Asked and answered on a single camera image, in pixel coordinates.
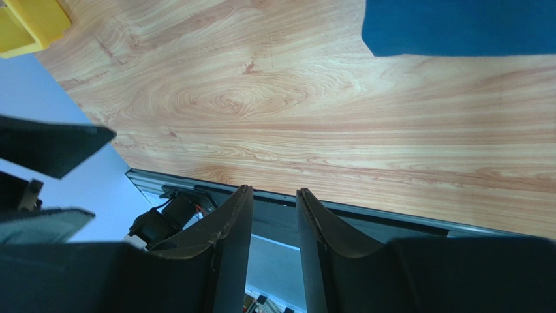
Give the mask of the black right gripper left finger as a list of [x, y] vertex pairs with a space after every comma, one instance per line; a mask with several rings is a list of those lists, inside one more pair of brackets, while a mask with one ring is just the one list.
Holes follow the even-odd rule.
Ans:
[[253, 219], [242, 185], [149, 251], [129, 243], [1, 247], [2, 312], [241, 312]]

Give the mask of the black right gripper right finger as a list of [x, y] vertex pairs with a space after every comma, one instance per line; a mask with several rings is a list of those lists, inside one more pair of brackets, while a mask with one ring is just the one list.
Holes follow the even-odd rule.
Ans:
[[538, 237], [381, 243], [343, 220], [299, 230], [309, 312], [554, 312], [555, 242]]

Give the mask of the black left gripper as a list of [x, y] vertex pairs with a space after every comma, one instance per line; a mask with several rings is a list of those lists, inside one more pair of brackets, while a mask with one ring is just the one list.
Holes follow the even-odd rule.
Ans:
[[[1, 116], [1, 158], [62, 179], [116, 137], [102, 125], [43, 123]], [[89, 224], [95, 213], [42, 209], [44, 183], [1, 172], [1, 243], [64, 243]]]

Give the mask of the blue t-shirt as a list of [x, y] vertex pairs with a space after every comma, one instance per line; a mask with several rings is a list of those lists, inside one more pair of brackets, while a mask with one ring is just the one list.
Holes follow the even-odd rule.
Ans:
[[362, 40], [376, 57], [555, 53], [554, 1], [367, 1]]

